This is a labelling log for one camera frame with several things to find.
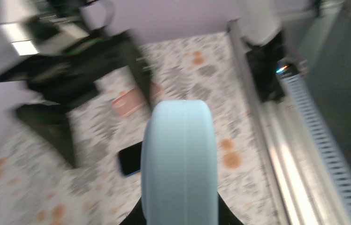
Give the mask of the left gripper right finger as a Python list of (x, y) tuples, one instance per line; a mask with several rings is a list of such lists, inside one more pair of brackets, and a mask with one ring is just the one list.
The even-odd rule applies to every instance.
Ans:
[(244, 225), (226, 205), (218, 194), (218, 224), (219, 225)]

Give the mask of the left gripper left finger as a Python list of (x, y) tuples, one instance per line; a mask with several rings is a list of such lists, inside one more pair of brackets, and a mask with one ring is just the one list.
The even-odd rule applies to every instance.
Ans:
[(141, 198), (137, 201), (132, 211), (126, 216), (120, 225), (146, 225)]

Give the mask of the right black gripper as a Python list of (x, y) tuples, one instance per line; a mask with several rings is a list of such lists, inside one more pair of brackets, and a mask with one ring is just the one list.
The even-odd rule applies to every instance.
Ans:
[[(128, 65), (145, 102), (153, 109), (153, 72), (131, 32), (108, 37), (96, 30), (64, 47), (54, 47), (58, 53), (22, 56), (18, 62), (0, 70), (0, 83), (25, 81), (28, 89), (41, 93), (45, 99), (66, 107), (77, 107), (90, 100), (89, 94), (97, 96), (96, 80)], [(23, 104), (14, 109), (14, 114), (76, 169), (78, 160), (68, 110), (61, 105)]]

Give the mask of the pink phone case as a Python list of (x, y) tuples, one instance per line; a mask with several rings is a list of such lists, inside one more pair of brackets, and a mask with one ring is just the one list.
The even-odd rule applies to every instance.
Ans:
[(112, 110), (120, 117), (128, 117), (145, 106), (148, 111), (151, 111), (139, 88), (133, 88), (121, 94), (111, 103)]

